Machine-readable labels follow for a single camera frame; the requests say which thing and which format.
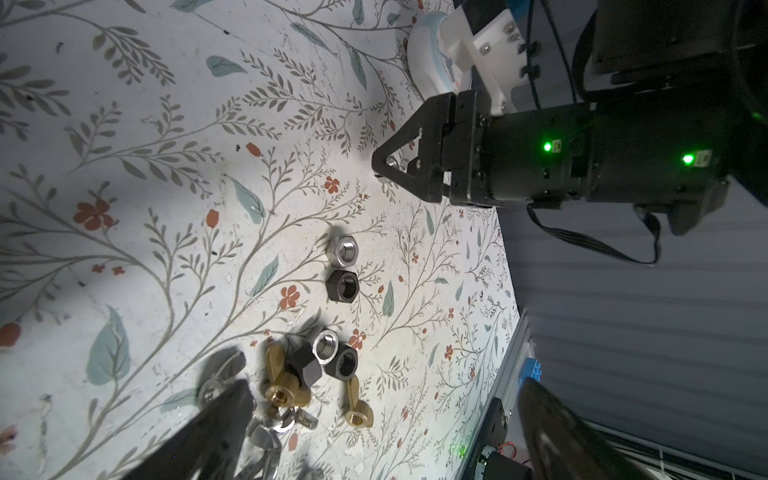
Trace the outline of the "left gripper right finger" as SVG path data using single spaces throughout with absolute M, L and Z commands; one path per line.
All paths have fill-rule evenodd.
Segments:
M 540 382 L 527 378 L 518 410 L 534 479 L 650 479 Z

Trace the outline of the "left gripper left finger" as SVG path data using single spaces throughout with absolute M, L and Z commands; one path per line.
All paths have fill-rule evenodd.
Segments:
M 234 478 L 253 409 L 248 382 L 234 382 L 126 477 Z

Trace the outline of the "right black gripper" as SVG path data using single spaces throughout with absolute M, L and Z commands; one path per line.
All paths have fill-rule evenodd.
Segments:
M 597 110 L 588 103 L 494 117 L 480 91 L 441 94 L 423 105 L 372 154 L 377 176 L 420 200 L 508 207 L 547 207 L 586 198 L 599 179 L 593 139 Z M 388 163 L 416 143 L 405 170 Z M 443 186 L 443 171 L 450 180 Z

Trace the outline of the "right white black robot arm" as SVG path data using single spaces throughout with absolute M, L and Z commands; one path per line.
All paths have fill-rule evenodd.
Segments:
M 519 112 L 535 84 L 534 6 L 463 1 L 421 18 L 408 46 L 424 103 L 372 156 L 419 199 L 522 206 L 627 204 L 682 236 L 731 180 L 767 198 L 767 5 L 601 1 L 565 59 L 571 100 Z

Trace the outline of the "white tape roll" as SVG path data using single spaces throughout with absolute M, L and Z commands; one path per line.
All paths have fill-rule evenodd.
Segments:
M 457 93 L 462 72 L 441 50 L 440 27 L 448 18 L 443 12 L 430 12 L 419 18 L 408 37 L 406 59 L 410 78 L 424 100 Z

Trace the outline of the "silver wing nut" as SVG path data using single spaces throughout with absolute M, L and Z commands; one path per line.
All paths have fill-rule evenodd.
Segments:
M 235 348 L 214 352 L 203 369 L 197 392 L 197 405 L 203 410 L 216 397 L 224 393 L 228 385 L 245 368 L 244 353 Z

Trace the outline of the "brass wing nut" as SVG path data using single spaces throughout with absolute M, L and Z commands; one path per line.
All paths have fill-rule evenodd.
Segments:
M 371 428 L 374 424 L 374 412 L 360 397 L 360 383 L 356 375 L 346 382 L 347 410 L 345 421 L 355 429 Z
M 285 350 L 281 344 L 273 343 L 266 350 L 266 376 L 268 387 L 265 398 L 277 408 L 307 407 L 311 392 L 300 385 L 299 378 L 285 367 Z

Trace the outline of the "black hex nut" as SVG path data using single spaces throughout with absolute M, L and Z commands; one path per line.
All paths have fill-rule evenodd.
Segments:
M 352 303 L 359 293 L 358 276 L 353 271 L 336 269 L 326 280 L 328 298 L 334 302 Z
M 357 371 L 358 352 L 353 347 L 342 344 L 334 358 L 324 366 L 327 375 L 342 382 L 349 381 Z
M 310 389 L 323 374 L 322 367 L 309 345 L 304 344 L 286 358 L 286 369 L 297 376 L 300 386 Z

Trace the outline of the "silver hex nut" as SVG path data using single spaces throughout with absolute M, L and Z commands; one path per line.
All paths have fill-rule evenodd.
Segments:
M 352 267 L 359 256 L 359 245 L 353 236 L 334 236 L 329 239 L 326 255 L 334 268 Z
M 320 365 L 330 363 L 337 355 L 339 338 L 334 330 L 328 328 L 315 329 L 307 340 L 312 354 Z

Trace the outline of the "floral table mat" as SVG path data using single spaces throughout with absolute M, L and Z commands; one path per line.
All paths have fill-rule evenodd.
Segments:
M 449 1 L 1 5 L 1 475 L 118 479 L 197 414 L 209 357 L 316 324 L 357 350 L 371 428 L 319 381 L 278 475 L 453 479 L 518 321 L 497 217 L 379 180 L 417 109 L 407 37 Z M 350 235 L 354 266 L 329 239 Z M 352 303 L 326 280 L 357 274 Z

